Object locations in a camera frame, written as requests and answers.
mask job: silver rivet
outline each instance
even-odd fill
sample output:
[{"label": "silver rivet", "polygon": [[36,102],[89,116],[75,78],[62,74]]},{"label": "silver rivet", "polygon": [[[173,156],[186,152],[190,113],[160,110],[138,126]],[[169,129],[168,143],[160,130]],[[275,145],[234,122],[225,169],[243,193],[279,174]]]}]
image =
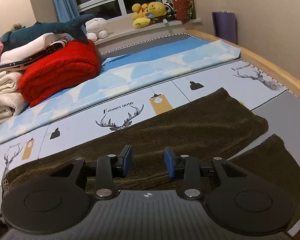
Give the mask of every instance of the silver rivet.
[{"label": "silver rivet", "polygon": [[190,188],[185,191],[185,195],[188,197],[197,197],[200,195],[200,191],[195,188]]},{"label": "silver rivet", "polygon": [[109,197],[112,194],[112,191],[108,188],[101,188],[97,191],[99,197]]}]

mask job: wooden bed frame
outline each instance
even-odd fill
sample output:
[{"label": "wooden bed frame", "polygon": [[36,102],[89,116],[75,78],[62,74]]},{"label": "wooden bed frame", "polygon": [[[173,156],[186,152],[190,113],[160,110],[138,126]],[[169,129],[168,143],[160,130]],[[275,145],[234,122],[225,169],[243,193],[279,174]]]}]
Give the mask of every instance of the wooden bed frame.
[{"label": "wooden bed frame", "polygon": [[[189,35],[192,35],[194,37],[197,37],[202,40],[206,41],[216,41],[220,38],[200,32],[197,30],[187,30],[186,33]],[[277,80],[279,83],[284,85],[286,88],[289,89],[290,92],[292,92],[295,96],[297,96],[300,99],[300,80],[296,79],[294,76],[289,74],[287,71],[283,70],[282,68],[278,67],[277,65],[273,64],[269,60],[253,53],[250,50],[247,50],[243,47],[240,47],[234,43],[231,43],[229,41],[223,40],[224,42],[237,47],[241,49],[240,58],[243,60],[251,63],[264,73],[268,74],[270,77]],[[294,235],[293,237],[295,240],[300,240],[300,230]]]}]

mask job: red cushion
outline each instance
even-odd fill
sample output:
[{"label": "red cushion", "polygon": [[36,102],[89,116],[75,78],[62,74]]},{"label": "red cushion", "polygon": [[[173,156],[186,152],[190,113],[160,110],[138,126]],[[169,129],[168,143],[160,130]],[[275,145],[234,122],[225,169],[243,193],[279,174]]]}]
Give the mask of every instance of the red cushion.
[{"label": "red cushion", "polygon": [[31,64],[19,81],[23,98],[33,107],[55,93],[74,87],[100,73],[93,41],[89,45],[73,40]]},{"label": "red cushion", "polygon": [[190,21],[193,10],[193,0],[173,0],[173,6],[177,9],[177,20],[183,24]]}]

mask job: panda plush toy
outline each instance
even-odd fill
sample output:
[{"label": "panda plush toy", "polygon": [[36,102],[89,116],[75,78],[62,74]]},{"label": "panda plush toy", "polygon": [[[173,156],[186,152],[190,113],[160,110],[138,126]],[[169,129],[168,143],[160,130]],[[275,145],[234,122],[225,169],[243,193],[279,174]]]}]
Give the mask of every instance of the panda plush toy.
[{"label": "panda plush toy", "polygon": [[165,3],[167,14],[165,15],[165,20],[163,22],[170,22],[176,20],[176,12],[177,10],[174,8],[172,3]]}]

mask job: shark plush toy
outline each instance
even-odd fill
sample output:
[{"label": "shark plush toy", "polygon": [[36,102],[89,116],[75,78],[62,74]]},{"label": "shark plush toy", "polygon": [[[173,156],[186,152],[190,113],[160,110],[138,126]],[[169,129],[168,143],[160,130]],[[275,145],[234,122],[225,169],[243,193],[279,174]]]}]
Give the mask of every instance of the shark plush toy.
[{"label": "shark plush toy", "polygon": [[40,23],[36,22],[33,26],[28,28],[22,28],[16,31],[6,32],[1,36],[0,40],[3,43],[3,51],[8,51],[21,47],[28,44],[29,42],[39,38],[45,33],[55,33],[62,34],[68,33],[74,39],[89,44],[88,39],[81,26],[87,21],[93,19],[95,16],[92,14],[80,15],[66,23],[56,22],[56,23]]}]

